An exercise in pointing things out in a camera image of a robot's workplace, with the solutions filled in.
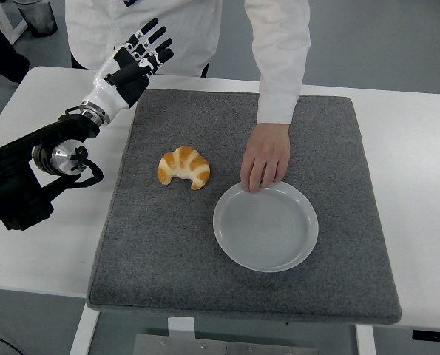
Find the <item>person's hand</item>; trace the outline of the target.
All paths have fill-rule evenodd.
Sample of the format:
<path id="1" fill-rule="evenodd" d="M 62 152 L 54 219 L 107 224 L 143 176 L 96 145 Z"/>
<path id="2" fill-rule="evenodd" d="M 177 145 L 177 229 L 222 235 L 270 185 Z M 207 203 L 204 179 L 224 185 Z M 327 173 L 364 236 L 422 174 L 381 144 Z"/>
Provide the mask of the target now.
<path id="1" fill-rule="evenodd" d="M 256 193 L 285 177 L 290 160 L 289 124 L 257 124 L 243 155 L 240 179 L 247 192 Z"/>

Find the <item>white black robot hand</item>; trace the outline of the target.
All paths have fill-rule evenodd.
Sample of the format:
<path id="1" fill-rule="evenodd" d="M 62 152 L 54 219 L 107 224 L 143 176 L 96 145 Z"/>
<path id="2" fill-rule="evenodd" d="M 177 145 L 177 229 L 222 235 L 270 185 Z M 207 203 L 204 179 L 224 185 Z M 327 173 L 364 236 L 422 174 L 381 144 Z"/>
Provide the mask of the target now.
<path id="1" fill-rule="evenodd" d="M 158 18 L 150 20 L 114 49 L 97 72 L 85 102 L 101 108 L 110 118 L 136 104 L 150 77 L 174 55 L 172 40 L 163 38 L 166 27 L 158 23 Z"/>

